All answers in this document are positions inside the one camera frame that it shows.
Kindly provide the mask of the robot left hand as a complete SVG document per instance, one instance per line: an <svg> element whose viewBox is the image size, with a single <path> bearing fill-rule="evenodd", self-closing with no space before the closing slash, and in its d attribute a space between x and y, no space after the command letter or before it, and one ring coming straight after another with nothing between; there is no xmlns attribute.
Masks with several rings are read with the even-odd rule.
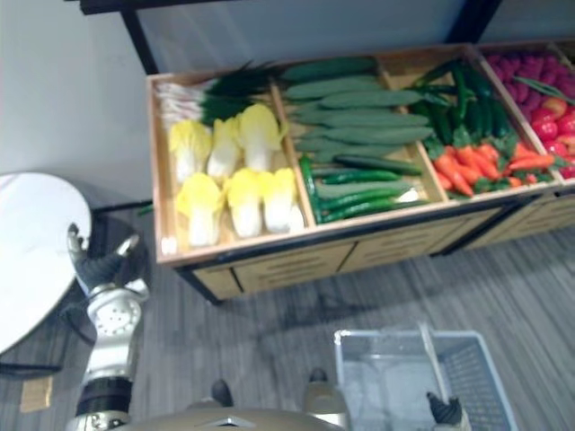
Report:
<svg viewBox="0 0 575 431"><path fill-rule="evenodd" d="M91 258L83 247L84 238L79 234L76 224L67 228L66 246L68 255L75 270L75 277L87 297L100 292L107 285L114 283L114 278L121 269L122 263L137 247L139 236L130 235L113 252L99 258Z"/></svg>

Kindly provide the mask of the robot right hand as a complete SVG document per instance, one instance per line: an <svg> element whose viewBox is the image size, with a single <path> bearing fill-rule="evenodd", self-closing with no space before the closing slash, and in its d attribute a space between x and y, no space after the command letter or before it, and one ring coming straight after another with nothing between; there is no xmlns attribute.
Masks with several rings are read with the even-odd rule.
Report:
<svg viewBox="0 0 575 431"><path fill-rule="evenodd" d="M457 397L450 397L448 401L444 401L431 391L426 393L426 397L436 425L449 427L461 425L463 408Z"/></svg>

